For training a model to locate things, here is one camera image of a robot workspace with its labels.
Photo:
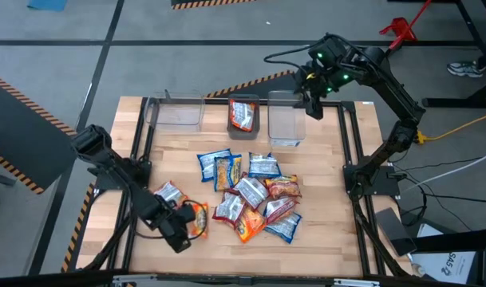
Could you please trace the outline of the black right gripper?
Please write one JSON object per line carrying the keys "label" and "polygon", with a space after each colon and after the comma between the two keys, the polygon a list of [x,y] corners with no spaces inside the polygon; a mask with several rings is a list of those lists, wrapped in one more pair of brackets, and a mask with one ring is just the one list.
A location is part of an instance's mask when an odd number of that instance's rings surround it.
{"label": "black right gripper", "polygon": [[323,106],[320,98],[326,98],[329,93],[338,92],[338,86],[333,77],[338,67],[323,67],[315,63],[300,65],[294,74],[294,92],[301,95],[307,103],[299,101],[294,108],[305,108],[306,114],[316,120],[323,118]]}

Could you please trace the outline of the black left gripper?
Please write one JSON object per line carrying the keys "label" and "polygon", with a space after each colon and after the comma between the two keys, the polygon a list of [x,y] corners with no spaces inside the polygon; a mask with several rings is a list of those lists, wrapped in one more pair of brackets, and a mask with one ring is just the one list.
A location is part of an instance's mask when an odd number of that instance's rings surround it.
{"label": "black left gripper", "polygon": [[187,224],[195,219],[196,213],[192,205],[184,204],[178,210],[173,210],[158,226],[161,236],[176,254],[191,246]]}

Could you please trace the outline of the red roast beef noodle pack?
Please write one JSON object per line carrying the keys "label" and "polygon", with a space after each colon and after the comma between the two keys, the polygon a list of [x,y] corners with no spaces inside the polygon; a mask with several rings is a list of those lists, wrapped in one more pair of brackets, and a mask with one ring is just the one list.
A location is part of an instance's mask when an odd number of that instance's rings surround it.
{"label": "red roast beef noodle pack", "polygon": [[297,205],[298,201],[294,197],[282,197],[268,202],[263,213],[267,225],[291,215]]}
{"label": "red roast beef noodle pack", "polygon": [[264,184],[273,199],[278,199],[283,196],[302,197],[297,175],[265,179]]}
{"label": "red roast beef noodle pack", "polygon": [[215,208],[212,219],[225,222],[232,229],[242,215],[246,203],[244,199],[235,193],[224,192],[222,202]]}
{"label": "red roast beef noodle pack", "polygon": [[233,190],[238,192],[247,204],[256,210],[269,196],[267,188],[257,179],[244,172]]}

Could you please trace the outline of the clear plastic bin with label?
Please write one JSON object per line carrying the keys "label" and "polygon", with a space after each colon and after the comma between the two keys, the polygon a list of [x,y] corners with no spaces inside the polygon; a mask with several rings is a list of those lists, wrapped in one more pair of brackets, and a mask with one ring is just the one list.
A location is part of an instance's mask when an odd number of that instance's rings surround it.
{"label": "clear plastic bin with label", "polygon": [[306,138],[305,109],[300,95],[286,90],[268,93],[268,138],[272,147],[297,147]]}

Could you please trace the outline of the black hazard-edged wedge mat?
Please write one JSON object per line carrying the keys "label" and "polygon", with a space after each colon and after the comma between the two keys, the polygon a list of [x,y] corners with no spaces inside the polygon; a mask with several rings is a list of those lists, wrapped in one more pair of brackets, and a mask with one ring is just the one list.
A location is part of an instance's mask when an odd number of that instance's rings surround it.
{"label": "black hazard-edged wedge mat", "polygon": [[267,98],[270,91],[275,90],[294,90],[296,82],[294,79],[295,72],[292,70],[285,70],[278,73],[273,73],[265,77],[232,85],[227,88],[220,88],[205,95],[206,99],[214,98],[228,98],[232,94],[253,94],[259,98]]}

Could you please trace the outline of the smoked dark plastic bin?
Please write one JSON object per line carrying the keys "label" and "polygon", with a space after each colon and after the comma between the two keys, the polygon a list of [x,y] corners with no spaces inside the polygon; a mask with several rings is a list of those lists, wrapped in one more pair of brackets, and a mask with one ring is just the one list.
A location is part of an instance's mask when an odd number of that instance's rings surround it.
{"label": "smoked dark plastic bin", "polygon": [[[255,118],[253,122],[253,130],[251,132],[242,131],[231,124],[230,121],[230,100],[236,100],[244,103],[255,104]],[[259,97],[252,94],[232,94],[228,97],[228,118],[227,118],[227,132],[232,140],[255,140],[259,134],[260,129],[260,112],[259,112]]]}

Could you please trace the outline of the black yellow hazard tape strip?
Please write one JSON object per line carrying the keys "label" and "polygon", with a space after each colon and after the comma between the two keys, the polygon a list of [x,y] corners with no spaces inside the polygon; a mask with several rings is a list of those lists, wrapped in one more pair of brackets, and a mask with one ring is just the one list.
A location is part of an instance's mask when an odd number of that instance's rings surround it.
{"label": "black yellow hazard tape strip", "polygon": [[92,182],[87,186],[77,221],[73,227],[69,244],[67,245],[67,250],[61,264],[62,273],[68,273],[75,269],[77,257],[81,248],[82,235],[85,231],[89,210],[94,199],[94,190],[95,182]]}

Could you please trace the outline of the wide clear plastic bin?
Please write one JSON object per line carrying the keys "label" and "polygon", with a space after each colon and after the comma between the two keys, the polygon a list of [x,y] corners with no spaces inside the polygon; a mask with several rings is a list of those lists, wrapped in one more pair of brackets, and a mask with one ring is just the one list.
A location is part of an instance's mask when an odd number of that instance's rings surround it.
{"label": "wide clear plastic bin", "polygon": [[164,132],[200,132],[204,115],[204,96],[193,92],[156,92],[144,107],[144,121]]}

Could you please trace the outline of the red metal stand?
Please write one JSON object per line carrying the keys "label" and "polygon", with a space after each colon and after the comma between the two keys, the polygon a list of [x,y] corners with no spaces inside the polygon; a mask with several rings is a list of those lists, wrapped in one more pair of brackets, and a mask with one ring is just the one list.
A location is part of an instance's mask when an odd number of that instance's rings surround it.
{"label": "red metal stand", "polygon": [[413,26],[429,7],[432,0],[421,0],[421,2],[423,3],[422,7],[410,22],[403,17],[394,18],[388,26],[379,31],[380,35],[385,35],[389,32],[393,32],[395,35],[395,39],[389,44],[389,52],[399,49],[405,41],[417,41],[417,36],[413,32]]}

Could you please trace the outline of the dark grey flat panel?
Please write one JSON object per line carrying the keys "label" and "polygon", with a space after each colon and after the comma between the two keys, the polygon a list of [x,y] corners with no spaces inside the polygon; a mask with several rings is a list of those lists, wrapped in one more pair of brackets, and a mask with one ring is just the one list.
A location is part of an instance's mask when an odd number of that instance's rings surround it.
{"label": "dark grey flat panel", "polygon": [[406,229],[392,208],[376,213],[378,225],[389,239],[397,256],[410,254],[417,249]]}

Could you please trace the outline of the small black hazard-edged mat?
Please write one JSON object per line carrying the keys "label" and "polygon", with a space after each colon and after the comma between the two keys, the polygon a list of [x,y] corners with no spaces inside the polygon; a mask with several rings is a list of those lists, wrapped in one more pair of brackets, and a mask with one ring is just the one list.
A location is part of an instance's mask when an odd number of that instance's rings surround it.
{"label": "small black hazard-edged mat", "polygon": [[171,0],[171,8],[173,10],[188,10],[202,7],[225,6],[255,1],[256,0]]}

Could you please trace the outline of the person's shoe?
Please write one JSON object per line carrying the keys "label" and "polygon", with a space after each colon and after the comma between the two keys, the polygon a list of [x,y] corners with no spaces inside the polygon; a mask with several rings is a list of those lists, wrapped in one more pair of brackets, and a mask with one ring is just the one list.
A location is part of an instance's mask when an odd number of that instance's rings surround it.
{"label": "person's shoe", "polygon": [[485,68],[481,68],[476,61],[461,61],[448,64],[447,70],[453,76],[477,78],[483,76]]}

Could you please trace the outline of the large black hazard-edged mat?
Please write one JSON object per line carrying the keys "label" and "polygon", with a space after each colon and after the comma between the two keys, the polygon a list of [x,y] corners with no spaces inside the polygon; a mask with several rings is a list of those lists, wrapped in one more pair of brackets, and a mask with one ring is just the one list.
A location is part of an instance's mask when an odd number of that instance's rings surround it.
{"label": "large black hazard-edged mat", "polygon": [[76,159],[77,132],[0,77],[0,165],[41,194]]}

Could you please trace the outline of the black stand bar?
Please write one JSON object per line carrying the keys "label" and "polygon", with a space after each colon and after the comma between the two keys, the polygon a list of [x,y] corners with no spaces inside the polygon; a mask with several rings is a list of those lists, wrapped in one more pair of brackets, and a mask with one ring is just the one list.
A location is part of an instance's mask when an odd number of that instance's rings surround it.
{"label": "black stand bar", "polygon": [[442,234],[439,230],[424,224],[413,242],[417,247],[413,254],[475,252],[473,261],[478,261],[476,270],[480,272],[477,281],[486,287],[486,230]]}

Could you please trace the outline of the white printed box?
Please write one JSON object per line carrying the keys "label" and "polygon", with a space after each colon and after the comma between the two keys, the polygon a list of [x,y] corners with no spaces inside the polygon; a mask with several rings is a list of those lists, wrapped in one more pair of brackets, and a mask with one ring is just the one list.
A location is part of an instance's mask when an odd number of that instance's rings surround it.
{"label": "white printed box", "polygon": [[420,275],[448,283],[466,284],[475,252],[409,254],[413,269]]}

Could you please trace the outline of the blue floor mat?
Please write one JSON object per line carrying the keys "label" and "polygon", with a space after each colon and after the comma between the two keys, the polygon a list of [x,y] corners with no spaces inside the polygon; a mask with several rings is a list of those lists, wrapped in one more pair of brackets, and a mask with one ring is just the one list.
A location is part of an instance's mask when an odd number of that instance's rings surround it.
{"label": "blue floor mat", "polygon": [[27,7],[34,10],[61,12],[68,0],[29,0]]}

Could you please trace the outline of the silver metal bracket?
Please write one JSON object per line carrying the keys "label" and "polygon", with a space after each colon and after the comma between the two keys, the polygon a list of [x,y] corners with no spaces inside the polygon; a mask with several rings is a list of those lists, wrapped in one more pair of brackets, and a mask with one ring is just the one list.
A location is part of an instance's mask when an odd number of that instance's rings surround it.
{"label": "silver metal bracket", "polygon": [[113,277],[111,284],[113,287],[138,287],[144,283],[152,283],[156,278],[155,273],[117,275]]}
{"label": "silver metal bracket", "polygon": [[381,287],[379,281],[335,278],[332,287]]}

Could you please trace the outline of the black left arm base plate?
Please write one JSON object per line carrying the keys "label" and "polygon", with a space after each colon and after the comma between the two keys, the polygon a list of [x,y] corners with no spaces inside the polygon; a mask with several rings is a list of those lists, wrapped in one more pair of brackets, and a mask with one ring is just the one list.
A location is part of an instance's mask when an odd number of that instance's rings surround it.
{"label": "black left arm base plate", "polygon": [[[152,163],[149,161],[132,161],[128,165],[128,174],[138,184],[139,187],[147,188],[152,170]],[[95,188],[99,190],[122,190],[121,184],[109,177],[106,172],[97,172]]]}

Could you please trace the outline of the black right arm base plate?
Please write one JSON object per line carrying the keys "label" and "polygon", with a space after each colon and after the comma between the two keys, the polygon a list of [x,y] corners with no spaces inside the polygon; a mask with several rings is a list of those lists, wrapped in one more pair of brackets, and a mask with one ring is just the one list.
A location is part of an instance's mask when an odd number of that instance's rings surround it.
{"label": "black right arm base plate", "polygon": [[358,171],[355,165],[346,165],[342,170],[346,192],[351,196],[400,194],[397,183],[403,176],[396,173],[391,166],[380,166],[370,175]]}

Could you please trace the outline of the black desk leg frame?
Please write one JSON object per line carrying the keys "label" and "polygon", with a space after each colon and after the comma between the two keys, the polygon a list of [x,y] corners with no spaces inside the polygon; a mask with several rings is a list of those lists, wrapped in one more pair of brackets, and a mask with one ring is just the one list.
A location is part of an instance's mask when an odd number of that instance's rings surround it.
{"label": "black desk leg frame", "polygon": [[[486,47],[474,25],[468,11],[461,0],[455,0],[455,4],[465,21],[470,34],[477,47],[482,50]],[[423,98],[421,103],[426,108],[486,108],[486,85],[466,98]]]}

